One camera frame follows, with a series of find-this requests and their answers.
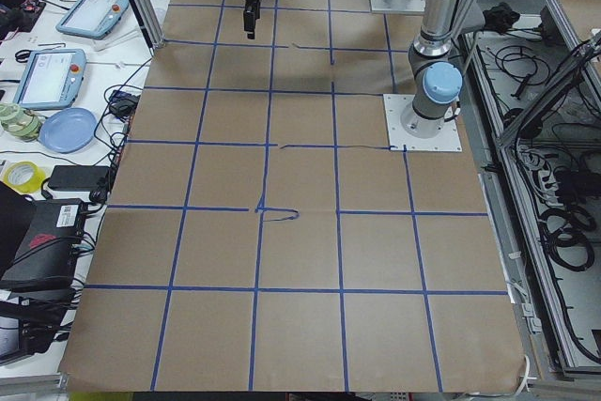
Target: wire bundle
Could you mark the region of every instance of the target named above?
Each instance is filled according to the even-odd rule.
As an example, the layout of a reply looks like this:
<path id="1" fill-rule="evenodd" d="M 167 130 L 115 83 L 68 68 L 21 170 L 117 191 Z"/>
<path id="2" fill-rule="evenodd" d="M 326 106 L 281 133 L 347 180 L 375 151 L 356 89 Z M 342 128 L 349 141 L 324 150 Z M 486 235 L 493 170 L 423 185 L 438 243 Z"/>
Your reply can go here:
<path id="1" fill-rule="evenodd" d="M 551 92 L 551 90 L 558 89 L 558 93 L 555 95 L 555 103 L 559 100 L 565 100 L 567 94 L 572 91 L 574 88 L 578 88 L 579 85 L 584 80 L 584 70 L 588 63 L 599 56 L 601 54 L 601 50 L 599 49 L 599 44 L 601 39 L 595 37 L 595 39 L 591 39 L 589 41 L 585 41 L 579 44 L 575 49 L 573 49 L 566 58 L 558 65 L 558 67 L 549 74 L 547 77 L 547 81 L 544 83 L 545 88 L 541 94 L 539 94 L 537 101 L 543 101 L 545 97 Z M 543 114 L 543 116 L 547 116 L 546 118 L 542 118 L 541 120 L 547 120 L 550 114 L 554 114 L 555 111 L 550 110 Z M 523 140 L 522 132 L 526 128 L 526 126 L 530 123 L 531 118 L 525 117 L 521 124 L 519 125 L 516 138 L 512 145 L 512 151 L 514 154 L 514 159 L 516 161 L 516 166 L 519 174 L 522 179 L 526 183 L 528 189 L 528 195 L 531 199 L 532 208 L 534 209 L 535 214 L 540 219 L 539 221 L 539 238 L 541 241 L 541 245 L 545 250 L 545 255 L 547 257 L 547 267 L 549 274 L 551 276 L 553 287 L 556 291 L 559 304 L 562 310 L 562 319 L 565 324 L 565 328 L 568 331 L 570 338 L 572 339 L 576 348 L 588 359 L 595 363 L 601 364 L 601 357 L 596 354 L 596 351 L 593 352 L 590 349 L 586 348 L 582 344 L 582 339 L 578 337 L 574 330 L 574 325 L 572 323 L 572 319 L 569 315 L 569 309 L 565 296 L 562 292 L 562 288 L 560 286 L 560 278 L 556 275 L 555 268 L 553 264 L 559 265 L 563 268 L 572 271 L 582 272 L 586 269 L 590 268 L 594 263 L 594 250 L 591 243 L 586 239 L 581 230 L 585 230 L 586 228 L 592 229 L 596 227 L 596 224 L 588 221 L 590 215 L 588 212 L 583 215 L 582 209 L 578 209 L 578 206 L 565 206 L 565 210 L 556 209 L 548 212 L 551 206 L 549 205 L 548 199 L 545 199 L 544 196 L 540 194 L 540 187 L 535 186 L 532 183 L 530 175 L 532 174 L 532 169 L 529 167 L 529 159 L 528 156 L 532 157 L 532 148 L 531 150 L 524 150 L 521 148 L 520 143 Z M 569 156 L 569 167 L 580 168 L 582 157 L 577 159 L 569 149 L 567 149 L 563 143 L 557 146 L 547 146 L 550 148 L 554 148 L 559 150 L 561 153 Z M 559 167 L 553 168 L 551 171 L 557 171 Z M 546 207 L 546 211 L 541 211 L 541 205 Z M 547 220 L 553 215 L 561 215 L 564 218 L 564 225 L 556 230 L 550 231 L 547 226 Z M 587 222 L 583 222 L 580 218 L 584 217 L 587 219 Z M 586 251 L 586 260 L 579 264 L 574 265 L 566 262 L 560 255 L 560 249 L 571 247 L 575 245 L 583 245 Z"/>

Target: tape roll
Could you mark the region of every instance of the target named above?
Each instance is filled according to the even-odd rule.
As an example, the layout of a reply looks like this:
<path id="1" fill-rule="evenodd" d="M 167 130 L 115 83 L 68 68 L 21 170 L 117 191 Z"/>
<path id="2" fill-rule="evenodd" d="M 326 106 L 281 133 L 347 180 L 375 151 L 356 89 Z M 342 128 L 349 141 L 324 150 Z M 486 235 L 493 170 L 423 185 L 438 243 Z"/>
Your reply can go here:
<path id="1" fill-rule="evenodd" d="M 11 165 L 4 175 L 4 183 L 20 193 L 39 190 L 46 175 L 34 163 L 20 162 Z"/>

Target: white metal plate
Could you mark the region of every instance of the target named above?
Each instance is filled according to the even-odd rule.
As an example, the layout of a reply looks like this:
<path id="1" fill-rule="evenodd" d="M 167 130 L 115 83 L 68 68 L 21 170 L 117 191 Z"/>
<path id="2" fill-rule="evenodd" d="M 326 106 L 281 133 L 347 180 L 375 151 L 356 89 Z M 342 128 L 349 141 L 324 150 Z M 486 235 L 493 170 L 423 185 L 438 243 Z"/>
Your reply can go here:
<path id="1" fill-rule="evenodd" d="M 388 143 L 391 150 L 461 152 L 461 141 L 454 121 L 445 122 L 440 133 L 434 138 L 418 138 L 405 131 L 401 125 L 401 113 L 405 106 L 413 101 L 412 95 L 385 94 L 386 125 L 388 127 Z M 451 108 L 447 117 L 453 114 Z"/>
<path id="2" fill-rule="evenodd" d="M 422 15 L 425 10 L 425 0 L 369 0 L 372 13 Z"/>

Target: table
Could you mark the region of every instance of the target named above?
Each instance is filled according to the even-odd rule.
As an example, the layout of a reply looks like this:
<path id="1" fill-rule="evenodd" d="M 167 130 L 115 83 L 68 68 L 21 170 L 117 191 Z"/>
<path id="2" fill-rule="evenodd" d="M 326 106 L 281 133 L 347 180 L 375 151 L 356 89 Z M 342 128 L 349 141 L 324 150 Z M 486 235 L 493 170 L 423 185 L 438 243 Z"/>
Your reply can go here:
<path id="1" fill-rule="evenodd" d="M 53 2 L 63 4 L 59 0 L 51 0 Z M 151 0 L 155 8 L 165 9 L 169 0 Z M 151 58 L 151 51 L 147 48 L 141 34 L 138 34 L 133 39 L 129 39 L 119 45 L 109 47 L 102 51 L 96 51 L 94 43 L 91 39 L 83 39 L 79 37 L 71 37 L 58 33 L 55 30 L 55 25 L 58 23 L 63 10 L 48 5 L 34 29 L 30 33 L 20 33 L 16 38 L 2 43 L 0 45 L 0 78 L 2 79 L 20 79 L 25 64 L 17 63 L 14 59 L 14 53 L 21 49 L 43 49 L 38 48 L 38 44 L 48 42 L 64 42 L 67 48 L 83 49 L 87 58 L 87 67 L 85 70 L 85 78 L 80 89 L 78 98 L 73 103 L 73 106 L 83 107 L 91 111 L 96 118 L 100 118 L 105 108 L 105 102 L 102 98 L 104 90 L 115 85 L 119 87 L 126 79 L 128 79 L 142 64 Z M 109 40 L 115 37 L 123 36 L 134 30 L 139 30 L 135 17 L 129 9 L 122 21 L 116 26 Z M 147 66 L 139 70 L 131 79 L 130 85 L 142 86 L 147 75 Z M 0 84 L 2 89 L 6 90 L 6 95 L 3 101 L 11 101 L 16 92 L 15 84 Z M 44 115 L 51 115 L 53 112 L 41 112 Z M 114 117 L 107 118 L 104 121 L 109 132 L 121 131 L 124 124 Z M 106 139 L 107 133 L 100 131 L 100 138 Z M 6 159 L 9 162 L 31 161 L 44 169 L 47 174 L 50 174 L 52 168 L 56 164 L 64 164 L 56 158 L 67 158 L 77 164 L 93 164 L 98 162 L 107 152 L 108 148 L 100 142 L 93 140 L 92 143 L 83 149 L 70 154 L 57 154 L 44 148 L 40 143 L 24 143 L 12 137 L 6 132 L 0 131 L 0 147 L 3 153 L 0 154 L 1 159 Z M 18 152 L 33 152 L 31 154 L 19 154 Z M 36 154 L 43 152 L 47 156 Z M 56 193 L 59 197 L 80 197 L 82 193 Z M 41 199 L 39 193 L 34 193 L 34 197 Z M 102 215 L 99 214 L 90 218 L 86 222 L 86 231 L 93 235 L 99 229 Z M 76 274 L 85 278 L 89 269 L 91 256 L 85 256 L 78 260 Z M 69 312 L 66 321 L 73 318 L 74 313 Z M 50 350 L 41 355 L 35 355 L 19 362 L 9 365 L 0 366 L 0 378 L 19 378 L 24 377 L 29 380 L 32 377 L 48 377 L 48 380 L 54 380 L 53 375 L 56 374 L 58 364 L 63 356 L 65 349 L 64 343 L 52 344 Z"/>
<path id="2" fill-rule="evenodd" d="M 240 5 L 172 0 L 69 389 L 514 390 L 523 351 L 463 126 L 458 154 L 388 149 L 381 95 L 414 89 L 415 18 L 265 0 L 249 42 Z"/>

